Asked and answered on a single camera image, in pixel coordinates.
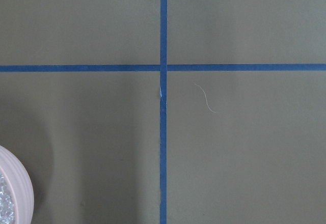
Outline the clear ice cube pile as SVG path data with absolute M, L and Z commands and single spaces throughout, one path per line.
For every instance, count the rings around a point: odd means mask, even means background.
M 15 205 L 3 174 L 1 174 L 1 223 L 15 223 Z

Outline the pink ribbed bowl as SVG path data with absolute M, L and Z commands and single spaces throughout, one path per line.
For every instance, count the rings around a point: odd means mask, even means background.
M 13 201 L 15 223 L 31 223 L 34 211 L 34 191 L 31 179 L 19 159 L 1 147 L 1 174 Z

